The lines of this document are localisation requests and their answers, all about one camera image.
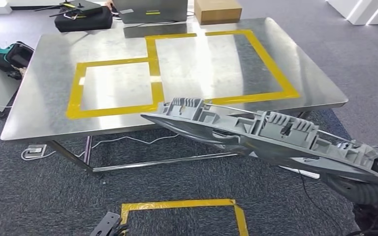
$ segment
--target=open laptop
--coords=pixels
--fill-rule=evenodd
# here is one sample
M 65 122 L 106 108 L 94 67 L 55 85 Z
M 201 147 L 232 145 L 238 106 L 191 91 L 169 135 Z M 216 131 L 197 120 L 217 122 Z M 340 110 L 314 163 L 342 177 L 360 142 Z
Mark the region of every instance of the open laptop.
M 188 0 L 113 0 L 125 24 L 186 21 Z

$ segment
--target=metal table top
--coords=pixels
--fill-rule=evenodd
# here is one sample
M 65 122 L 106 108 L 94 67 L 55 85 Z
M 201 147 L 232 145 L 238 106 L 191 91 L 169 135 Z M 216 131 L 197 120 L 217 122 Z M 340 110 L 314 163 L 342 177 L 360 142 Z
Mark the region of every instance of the metal table top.
M 43 35 L 0 138 L 46 141 L 141 130 L 152 123 L 139 113 L 173 97 L 249 111 L 347 102 L 270 18 L 117 27 Z

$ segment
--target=yellow tape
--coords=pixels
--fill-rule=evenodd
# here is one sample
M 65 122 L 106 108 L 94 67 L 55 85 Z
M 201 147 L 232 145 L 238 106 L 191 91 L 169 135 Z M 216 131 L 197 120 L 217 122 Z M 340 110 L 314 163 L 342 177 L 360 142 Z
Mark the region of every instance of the yellow tape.
M 260 101 L 270 101 L 270 100 L 280 100 L 287 98 L 297 98 L 300 94 L 296 91 L 295 87 L 289 82 L 283 72 L 279 69 L 276 62 L 267 53 L 263 45 L 258 41 L 253 31 L 249 29 L 242 30 L 228 30 L 228 31 L 218 31 L 218 32 L 207 32 L 206 36 L 216 36 L 216 35 L 229 35 L 229 34 L 242 34 L 244 35 L 250 44 L 253 46 L 254 50 L 264 62 L 266 67 L 269 69 L 270 73 L 279 83 L 282 88 L 280 92 L 267 92 L 259 94 L 241 95 L 233 97 L 222 97 L 213 98 L 212 103 L 217 105 L 226 105 L 234 103 L 247 103 L 247 102 L 260 102 Z
M 71 7 L 71 8 L 76 8 L 74 5 L 68 4 L 68 3 L 62 3 L 62 5 L 67 6 L 67 7 Z
M 235 217 L 237 220 L 238 231 L 240 236 L 248 236 L 246 217 L 244 211 L 235 204 L 234 199 L 205 199 L 205 200 L 186 200 L 171 202 L 153 202 L 153 203 L 130 203 L 121 205 L 121 224 L 128 220 L 128 214 L 131 210 L 153 210 L 183 207 L 219 207 L 234 206 Z
M 260 94 L 250 94 L 250 95 L 240 95 L 240 96 L 233 96 L 233 97 L 212 98 L 211 99 L 212 103 L 218 104 L 218 105 L 226 105 L 226 104 L 234 104 L 234 103 L 260 102 L 260 101 L 300 97 L 300 94 L 296 91 L 294 86 L 289 82 L 289 80 L 286 78 L 283 72 L 279 69 L 276 62 L 267 53 L 266 49 L 258 41 L 258 39 L 256 38 L 256 36 L 251 30 L 243 29 L 243 30 L 229 30 L 229 31 L 205 33 L 206 36 L 234 35 L 234 34 L 241 34 L 246 37 L 246 39 L 253 46 L 258 56 L 267 66 L 270 73 L 279 83 L 279 85 L 282 88 L 282 91 L 267 92 L 267 93 L 260 93 Z M 196 37 L 196 34 L 195 33 L 181 33 L 181 34 L 146 36 L 145 37 L 146 46 L 147 46 L 146 58 L 78 63 L 76 67 L 76 73 L 73 78 L 73 85 L 71 89 L 70 100 L 67 106 L 67 112 L 66 112 L 67 117 L 70 119 L 77 119 L 77 118 L 90 118 L 90 117 L 122 115 L 122 114 L 155 111 L 157 109 L 157 104 L 159 102 L 164 101 L 164 92 L 163 92 L 163 86 L 162 86 L 161 77 L 160 77 L 160 64 L 158 60 L 156 40 L 168 39 L 168 38 L 184 38 L 184 37 Z M 147 62 L 149 64 L 153 104 L 99 109 L 99 110 L 87 110 L 87 111 L 80 110 L 80 102 L 81 102 L 81 97 L 83 93 L 83 85 L 80 85 L 79 82 L 81 78 L 85 76 L 87 67 L 127 64 L 127 63 L 142 63 L 142 62 Z
M 241 30 L 246 38 L 249 40 L 254 50 L 260 56 L 261 60 L 267 66 L 269 71 L 272 73 L 273 77 L 279 82 L 280 86 L 286 92 L 287 97 L 300 97 L 299 93 L 296 91 L 295 87 L 289 82 L 283 72 L 279 69 L 273 58 L 267 53 L 263 45 L 255 37 L 251 30 Z

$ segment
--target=cardboard box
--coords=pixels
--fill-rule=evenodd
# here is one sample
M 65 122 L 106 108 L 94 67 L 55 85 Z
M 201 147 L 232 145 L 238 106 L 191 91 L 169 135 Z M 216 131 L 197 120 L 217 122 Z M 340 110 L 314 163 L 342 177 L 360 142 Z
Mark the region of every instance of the cardboard box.
M 195 0 L 195 16 L 201 25 L 238 22 L 241 10 L 236 0 Z

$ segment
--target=black case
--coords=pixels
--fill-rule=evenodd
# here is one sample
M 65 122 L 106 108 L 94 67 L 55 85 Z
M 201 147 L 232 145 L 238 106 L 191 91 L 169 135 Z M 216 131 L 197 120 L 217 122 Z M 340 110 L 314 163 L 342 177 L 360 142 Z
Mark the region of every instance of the black case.
M 60 32 L 105 30 L 112 26 L 112 15 L 108 7 L 102 7 L 102 13 L 94 14 L 86 18 L 72 20 L 63 15 L 57 16 L 54 24 Z

